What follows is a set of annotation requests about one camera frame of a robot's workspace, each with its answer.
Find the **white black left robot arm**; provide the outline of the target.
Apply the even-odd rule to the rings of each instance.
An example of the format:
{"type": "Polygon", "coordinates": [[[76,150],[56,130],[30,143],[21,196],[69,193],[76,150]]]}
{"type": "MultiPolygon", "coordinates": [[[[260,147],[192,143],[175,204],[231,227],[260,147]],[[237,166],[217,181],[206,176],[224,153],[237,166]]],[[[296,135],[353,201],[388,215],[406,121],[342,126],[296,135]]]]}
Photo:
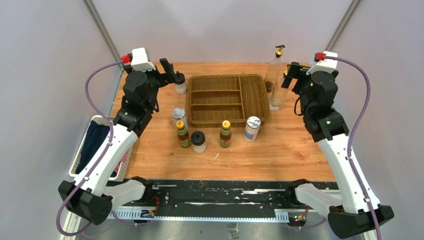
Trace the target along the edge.
{"type": "Polygon", "coordinates": [[[112,187],[108,187],[107,183],[118,162],[146,129],[153,113],[159,112],[159,88],[174,84],[184,77],[174,71],[173,64],[166,58],[161,58],[159,62],[164,69],[163,73],[156,68],[134,68],[127,75],[121,108],[113,120],[109,120],[94,105],[90,95],[86,94],[89,104],[105,120],[109,131],[86,168],[73,181],[64,180],[58,187],[63,203],[55,220],[57,229],[63,235],[66,232],[61,228],[60,220],[64,209],[90,224],[99,225],[113,210],[131,201],[142,207],[152,203],[152,183],[142,177],[132,177],[112,187]]]}

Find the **oil bottle with brown residue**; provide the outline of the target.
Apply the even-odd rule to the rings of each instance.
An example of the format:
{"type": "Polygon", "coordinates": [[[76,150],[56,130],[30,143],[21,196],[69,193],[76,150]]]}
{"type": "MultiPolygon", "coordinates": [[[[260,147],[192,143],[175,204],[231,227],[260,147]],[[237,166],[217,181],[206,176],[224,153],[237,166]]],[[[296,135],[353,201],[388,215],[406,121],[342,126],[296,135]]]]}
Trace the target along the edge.
{"type": "Polygon", "coordinates": [[[264,78],[264,85],[267,93],[271,93],[276,85],[282,67],[281,57],[284,54],[284,44],[276,46],[274,58],[269,62],[264,78]]]}

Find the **clear oil bottle gold spout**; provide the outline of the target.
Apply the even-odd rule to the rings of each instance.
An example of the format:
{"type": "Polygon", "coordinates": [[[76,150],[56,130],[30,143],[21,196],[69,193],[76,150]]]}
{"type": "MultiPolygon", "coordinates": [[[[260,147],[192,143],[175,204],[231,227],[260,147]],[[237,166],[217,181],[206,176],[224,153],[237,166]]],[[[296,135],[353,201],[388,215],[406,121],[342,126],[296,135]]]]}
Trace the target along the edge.
{"type": "Polygon", "coordinates": [[[285,98],[288,93],[288,88],[283,88],[282,84],[285,80],[285,77],[288,74],[289,69],[290,69],[290,65],[287,64],[285,66],[282,76],[277,80],[277,82],[274,85],[274,89],[269,100],[269,108],[271,111],[279,111],[283,108],[283,105],[285,103],[285,98]]]}

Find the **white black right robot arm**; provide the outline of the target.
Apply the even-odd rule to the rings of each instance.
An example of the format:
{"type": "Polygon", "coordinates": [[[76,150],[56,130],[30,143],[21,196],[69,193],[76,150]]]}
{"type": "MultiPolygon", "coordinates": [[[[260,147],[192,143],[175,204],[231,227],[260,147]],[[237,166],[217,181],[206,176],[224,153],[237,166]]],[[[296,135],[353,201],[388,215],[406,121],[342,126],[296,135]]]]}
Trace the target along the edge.
{"type": "Polygon", "coordinates": [[[306,130],[324,153],[340,192],[340,198],[318,189],[306,179],[292,182],[285,195],[292,209],[306,205],[325,217],[334,234],[347,239],[370,231],[394,217],[393,209],[381,204],[359,165],[349,143],[353,132],[343,116],[333,108],[338,90],[335,69],[309,72],[308,66],[292,62],[284,74],[282,87],[296,80],[293,92],[298,95],[306,130]]]}

